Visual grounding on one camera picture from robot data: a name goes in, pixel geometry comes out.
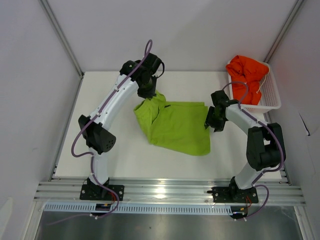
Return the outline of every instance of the white wall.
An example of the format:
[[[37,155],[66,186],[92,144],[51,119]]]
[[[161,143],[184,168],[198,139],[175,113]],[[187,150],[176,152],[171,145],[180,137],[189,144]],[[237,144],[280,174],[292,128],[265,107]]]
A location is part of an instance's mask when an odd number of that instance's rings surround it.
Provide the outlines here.
[[[295,0],[49,0],[84,71],[118,71],[148,39],[167,70],[266,57]]]
[[[36,0],[0,2],[0,207],[3,240],[18,240],[47,180],[79,78]]]
[[[282,107],[271,113],[282,126],[290,179],[300,185],[313,230],[320,238],[320,1],[307,0],[271,61]],[[302,119],[310,132],[307,136]]]

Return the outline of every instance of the plastic laundry basket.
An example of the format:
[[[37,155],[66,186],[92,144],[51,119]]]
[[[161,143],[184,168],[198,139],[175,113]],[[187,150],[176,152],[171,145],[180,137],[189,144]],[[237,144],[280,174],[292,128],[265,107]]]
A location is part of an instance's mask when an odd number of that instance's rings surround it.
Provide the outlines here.
[[[264,114],[269,112],[272,109],[278,109],[281,107],[280,95],[276,83],[276,79],[274,73],[269,64],[265,62],[260,63],[266,65],[269,68],[269,73],[265,76],[266,79],[264,84],[262,85],[261,91],[261,99],[258,105],[249,105],[249,104],[241,104],[242,107],[246,108],[249,112],[255,114]],[[231,83],[231,76],[228,74],[229,83]],[[229,85],[230,89],[230,99],[234,98],[234,94],[232,92],[233,85]]]

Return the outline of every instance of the white table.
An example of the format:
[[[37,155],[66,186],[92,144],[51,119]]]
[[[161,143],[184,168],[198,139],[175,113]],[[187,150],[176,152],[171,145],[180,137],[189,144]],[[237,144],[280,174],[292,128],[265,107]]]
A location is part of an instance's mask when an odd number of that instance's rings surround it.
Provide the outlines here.
[[[66,134],[56,177],[88,177],[90,157],[74,158],[71,145],[80,131],[78,118],[88,116],[105,98],[119,72],[86,72]],[[167,101],[204,102],[212,106],[211,93],[228,82],[226,72],[165,72],[157,82],[157,90]],[[247,136],[234,123],[227,121],[224,131],[210,131],[211,152],[191,156],[148,143],[133,109],[143,101],[134,94],[116,116],[110,132],[116,144],[110,151],[108,174],[119,178],[231,179],[246,164]],[[75,152],[87,152],[81,137]],[[267,173],[264,181],[279,181],[279,172]]]

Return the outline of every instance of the orange cloth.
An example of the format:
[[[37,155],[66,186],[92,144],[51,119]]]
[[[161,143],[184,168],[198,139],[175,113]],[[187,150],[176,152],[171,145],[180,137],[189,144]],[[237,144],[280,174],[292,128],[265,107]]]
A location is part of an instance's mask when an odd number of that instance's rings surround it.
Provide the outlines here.
[[[269,68],[252,58],[239,55],[235,56],[225,68],[231,76],[232,82],[246,83],[249,88],[242,104],[258,105],[261,99],[261,92],[257,93],[259,82],[269,72]],[[234,99],[240,100],[246,93],[246,86],[232,84],[232,93]]]

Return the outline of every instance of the green fabric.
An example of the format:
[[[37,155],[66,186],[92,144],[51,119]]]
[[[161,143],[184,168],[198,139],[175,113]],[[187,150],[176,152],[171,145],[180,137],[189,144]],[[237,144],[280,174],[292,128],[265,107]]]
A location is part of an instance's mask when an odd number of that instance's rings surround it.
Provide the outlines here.
[[[194,156],[210,153],[204,102],[166,101],[156,92],[155,97],[136,106],[134,113],[149,143]]]

